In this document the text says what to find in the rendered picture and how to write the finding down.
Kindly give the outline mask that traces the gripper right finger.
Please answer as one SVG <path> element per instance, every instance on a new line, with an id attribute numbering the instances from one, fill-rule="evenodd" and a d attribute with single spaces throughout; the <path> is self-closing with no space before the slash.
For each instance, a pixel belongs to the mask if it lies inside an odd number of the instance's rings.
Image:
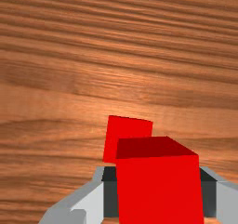
<path id="1" fill-rule="evenodd" d="M 229 182 L 206 166 L 200 167 L 205 217 L 221 224 L 238 224 L 238 184 Z"/>

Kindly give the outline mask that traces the red cube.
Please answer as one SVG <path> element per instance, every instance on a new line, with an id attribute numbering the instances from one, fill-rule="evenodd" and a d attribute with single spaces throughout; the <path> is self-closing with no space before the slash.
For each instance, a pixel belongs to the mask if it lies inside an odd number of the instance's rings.
<path id="1" fill-rule="evenodd" d="M 121 139 L 116 175 L 120 224 L 204 224 L 199 156 L 172 138 Z"/>
<path id="2" fill-rule="evenodd" d="M 104 144 L 103 162 L 114 163 L 120 138 L 146 138 L 152 135 L 153 122 L 138 118 L 110 115 Z"/>

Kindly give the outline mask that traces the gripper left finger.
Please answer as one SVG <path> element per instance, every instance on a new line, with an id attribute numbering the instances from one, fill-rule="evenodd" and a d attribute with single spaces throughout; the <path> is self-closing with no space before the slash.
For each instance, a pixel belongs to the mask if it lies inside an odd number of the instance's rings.
<path id="1" fill-rule="evenodd" d="M 47 209 L 38 224 L 101 224 L 119 217 L 114 166 L 98 166 L 93 178 Z"/>

